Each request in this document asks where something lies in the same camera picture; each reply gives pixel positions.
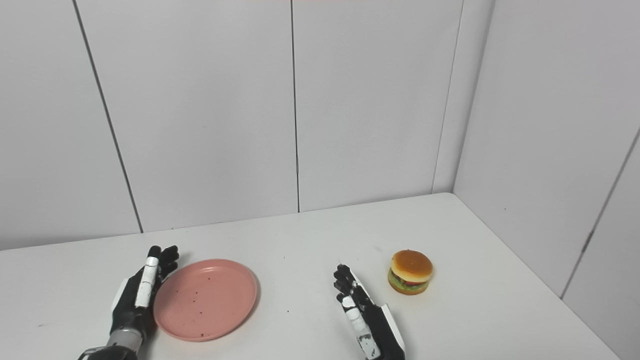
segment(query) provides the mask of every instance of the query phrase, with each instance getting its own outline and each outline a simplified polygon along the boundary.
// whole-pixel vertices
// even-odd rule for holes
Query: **robotic hand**
[[[156,329],[154,298],[167,275],[178,267],[179,256],[175,245],[163,251],[158,246],[149,249],[146,265],[121,287],[107,345],[85,350],[78,360],[138,359],[138,350]]]
[[[404,360],[404,341],[385,304],[373,303],[362,283],[346,265],[333,273],[337,299],[356,332],[367,360]]]

